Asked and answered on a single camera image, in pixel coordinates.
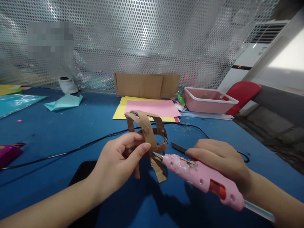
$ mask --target perforated metal sheet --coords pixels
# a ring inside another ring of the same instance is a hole
[[[277,1],[2,0],[0,83],[57,86],[67,76],[82,89],[114,93],[113,72],[177,72],[180,92],[215,89]],[[73,22],[72,57],[29,58],[33,21]]]

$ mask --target black cable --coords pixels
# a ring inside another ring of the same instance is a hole
[[[237,151],[239,154],[241,154],[241,155],[243,155],[247,160],[244,160],[244,162],[245,163],[248,163],[248,162],[250,162],[250,159],[249,159],[249,157],[246,155],[246,154],[244,154],[244,153],[242,153],[242,152],[240,152],[240,151]]]
[[[201,128],[199,128],[199,127],[197,127],[197,126],[194,126],[194,125],[191,125],[191,124],[183,124],[183,123],[175,123],[175,122],[166,122],[166,123],[164,123],[164,124],[176,124],[176,125],[182,125],[182,126],[186,126],[186,127],[194,127],[194,128],[196,128],[196,129],[200,130],[207,138],[209,138],[209,136],[208,136]],[[115,132],[115,133],[106,135],[106,136],[104,136],[104,137],[101,137],[101,138],[99,138],[99,139],[96,139],[96,140],[94,140],[94,141],[92,141],[92,142],[89,142],[89,143],[87,143],[87,144],[85,144],[85,145],[82,145],[82,146],[80,146],[80,147],[78,147],[78,148],[76,148],[76,149],[74,149],[74,150],[69,151],[69,152],[65,152],[65,153],[62,153],[62,154],[49,156],[49,157],[46,157],[46,158],[41,158],[41,159],[34,160],[34,161],[32,161],[32,162],[27,162],[27,163],[20,164],[20,165],[4,167],[4,168],[2,168],[2,169],[0,169],[0,170],[8,170],[8,169],[19,168],[19,167],[22,167],[22,166],[27,166],[27,165],[31,165],[31,164],[34,164],[34,163],[37,163],[37,162],[41,162],[41,161],[44,161],[44,160],[47,160],[47,159],[50,159],[50,158],[55,158],[55,157],[59,157],[59,156],[65,156],[65,155],[74,153],[74,152],[76,152],[76,151],[78,151],[78,150],[81,150],[81,149],[83,149],[83,148],[86,148],[86,147],[88,147],[88,146],[90,146],[90,145],[93,145],[94,143],[96,143],[96,142],[98,142],[98,141],[100,141],[100,140],[103,140],[103,139],[108,138],[108,137],[110,137],[110,136],[119,135],[119,134],[121,134],[121,133],[123,133],[123,132],[126,132],[126,131],[128,131],[128,129],[121,130],[121,131],[118,131],[118,132]],[[246,160],[245,162],[249,162],[249,161],[250,161],[250,159],[249,159],[249,157],[248,157],[247,155],[245,155],[245,154],[243,154],[243,153],[241,153],[241,152],[239,152],[239,153],[242,154],[242,155],[244,155],[244,156],[247,158],[247,160]]]

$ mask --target blue table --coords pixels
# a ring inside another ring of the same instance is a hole
[[[112,120],[120,101],[115,95],[81,92],[84,98],[79,107],[51,112],[43,103],[59,99],[62,91],[32,88],[25,93],[49,98],[0,119],[0,144],[26,143],[24,153],[11,165],[64,153],[127,128],[125,120]],[[191,117],[183,117],[181,122],[199,126],[210,138],[250,153],[250,169],[304,202],[304,177],[234,122]],[[204,138],[195,128],[175,124],[165,127],[169,143],[185,148]],[[0,172],[0,219],[66,188],[79,165],[97,160],[106,142],[65,157]],[[166,153],[178,152],[169,145]],[[140,172],[140,180],[130,178],[101,205],[97,227],[271,226],[247,209],[237,212],[224,206],[217,196],[198,191],[173,173],[159,185],[148,158],[141,160]]]

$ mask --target red chair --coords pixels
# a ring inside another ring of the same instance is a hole
[[[235,83],[226,94],[238,100],[238,104],[229,109],[226,114],[235,116],[241,108],[258,95],[261,90],[261,85],[255,82],[240,81]]]

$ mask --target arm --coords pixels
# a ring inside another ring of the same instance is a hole
[[[304,204],[265,177],[251,171],[252,187],[244,195],[251,203],[271,212],[276,227],[304,227]]]
[[[304,227],[304,204],[250,170],[241,155],[229,144],[200,139],[186,153],[234,181],[244,199],[274,215],[276,227]]]
[[[1,220],[0,227],[69,226],[117,191],[133,171],[139,179],[138,162],[151,146],[143,140],[132,132],[109,141],[86,179]]]

